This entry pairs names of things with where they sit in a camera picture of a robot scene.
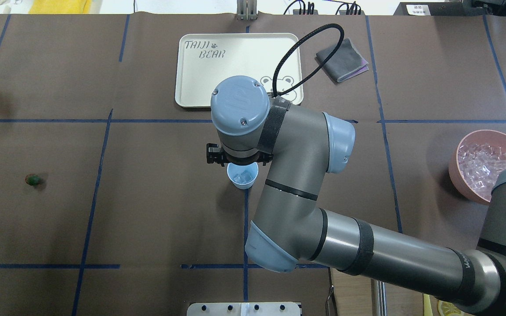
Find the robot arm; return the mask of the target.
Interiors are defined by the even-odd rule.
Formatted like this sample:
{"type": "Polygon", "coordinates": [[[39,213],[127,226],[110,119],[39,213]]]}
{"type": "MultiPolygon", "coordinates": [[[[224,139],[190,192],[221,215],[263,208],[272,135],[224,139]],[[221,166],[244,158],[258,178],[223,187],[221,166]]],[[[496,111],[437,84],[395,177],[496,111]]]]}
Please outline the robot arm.
{"type": "Polygon", "coordinates": [[[209,164],[268,163],[245,252],[289,273],[300,261],[432,295],[478,316],[506,316],[506,170],[491,190],[475,248],[440,246],[335,211],[321,203],[328,178],[347,168],[355,126],[270,94],[246,75],[209,90],[220,140],[209,164]]]}

